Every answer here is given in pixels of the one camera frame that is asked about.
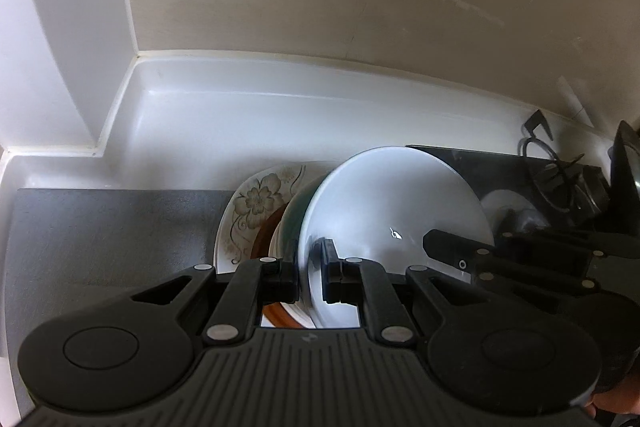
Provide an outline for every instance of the floral plate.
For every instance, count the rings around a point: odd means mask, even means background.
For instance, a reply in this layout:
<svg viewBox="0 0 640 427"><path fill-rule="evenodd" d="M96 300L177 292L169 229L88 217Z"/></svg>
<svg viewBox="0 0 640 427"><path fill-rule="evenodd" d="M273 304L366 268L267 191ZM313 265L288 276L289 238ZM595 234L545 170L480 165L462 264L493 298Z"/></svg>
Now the floral plate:
<svg viewBox="0 0 640 427"><path fill-rule="evenodd" d="M249 259L260 226L306 184L331 172L337 162L279 165L258 172L234 193L220 220L213 263L218 273L233 272Z"/></svg>

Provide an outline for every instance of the white plate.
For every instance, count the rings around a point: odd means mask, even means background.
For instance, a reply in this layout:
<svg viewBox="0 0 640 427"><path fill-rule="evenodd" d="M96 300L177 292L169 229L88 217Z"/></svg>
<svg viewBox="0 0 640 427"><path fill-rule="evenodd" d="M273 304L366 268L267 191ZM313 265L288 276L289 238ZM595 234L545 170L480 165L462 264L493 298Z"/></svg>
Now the white plate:
<svg viewBox="0 0 640 427"><path fill-rule="evenodd" d="M213 251L218 273L233 272L249 259L262 223L300 188L335 168L335 162L278 165L258 172L234 193L220 220Z"/></svg>
<svg viewBox="0 0 640 427"><path fill-rule="evenodd" d="M372 259L392 273L426 264L468 280L464 272L427 257L422 237L431 229L494 243L474 192L435 156L383 147L360 153L331 172L308 206L298 243L302 298L316 327L359 325L356 307L322 300L319 260L308 258L316 240L333 239L339 257Z"/></svg>

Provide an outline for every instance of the kitchen counter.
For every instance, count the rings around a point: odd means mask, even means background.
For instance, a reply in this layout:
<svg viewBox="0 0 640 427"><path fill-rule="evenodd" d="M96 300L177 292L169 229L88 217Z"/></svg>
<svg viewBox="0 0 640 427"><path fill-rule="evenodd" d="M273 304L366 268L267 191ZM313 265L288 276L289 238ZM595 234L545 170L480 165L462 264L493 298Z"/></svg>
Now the kitchen counter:
<svg viewBox="0 0 640 427"><path fill-rule="evenodd" d="M19 190L6 253L5 320L21 416L20 344L62 314L151 285L199 263L213 244L226 190Z"/></svg>

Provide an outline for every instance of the finger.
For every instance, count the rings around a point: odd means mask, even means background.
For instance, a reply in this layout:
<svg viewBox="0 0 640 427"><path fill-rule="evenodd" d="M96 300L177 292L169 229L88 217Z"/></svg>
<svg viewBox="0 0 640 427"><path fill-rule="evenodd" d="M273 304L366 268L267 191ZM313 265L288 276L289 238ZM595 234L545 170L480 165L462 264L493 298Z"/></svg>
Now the finger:
<svg viewBox="0 0 640 427"><path fill-rule="evenodd" d="M593 396L598 409L618 414L640 414L640 375L627 375L615 388Z"/></svg>
<svg viewBox="0 0 640 427"><path fill-rule="evenodd" d="M594 406L593 403L585 405L584 410L587 412L589 416L591 416L592 418L596 418L596 413L598 412L598 410L596 409L596 406Z"/></svg>

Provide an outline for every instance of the white bowl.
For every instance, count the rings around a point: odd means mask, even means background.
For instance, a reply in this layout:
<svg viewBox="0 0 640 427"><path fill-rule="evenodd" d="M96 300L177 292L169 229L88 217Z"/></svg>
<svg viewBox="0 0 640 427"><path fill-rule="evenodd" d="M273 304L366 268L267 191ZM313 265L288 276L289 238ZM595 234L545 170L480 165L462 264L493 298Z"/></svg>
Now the white bowl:
<svg viewBox="0 0 640 427"><path fill-rule="evenodd" d="M339 257L372 259L388 272L426 264L468 280L468 274L427 257L422 238L432 229L494 243L474 192L435 156L383 147L360 153L331 172L308 206L298 242L302 299L316 327L359 325L356 307L322 299L319 259L309 259L316 240L333 239Z"/></svg>

